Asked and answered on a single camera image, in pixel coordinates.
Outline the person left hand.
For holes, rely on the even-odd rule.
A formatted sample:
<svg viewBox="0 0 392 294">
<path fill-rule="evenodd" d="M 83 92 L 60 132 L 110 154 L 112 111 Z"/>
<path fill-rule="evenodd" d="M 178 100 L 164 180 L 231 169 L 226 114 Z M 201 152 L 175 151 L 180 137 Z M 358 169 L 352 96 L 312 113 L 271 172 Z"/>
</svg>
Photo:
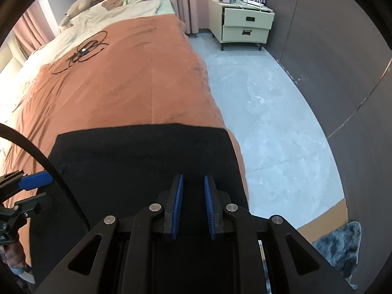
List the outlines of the person left hand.
<svg viewBox="0 0 392 294">
<path fill-rule="evenodd" d="M 2 245 L 1 254 L 3 255 L 3 261 L 10 268 L 24 268 L 26 264 L 26 255 L 20 242 Z"/>
</svg>

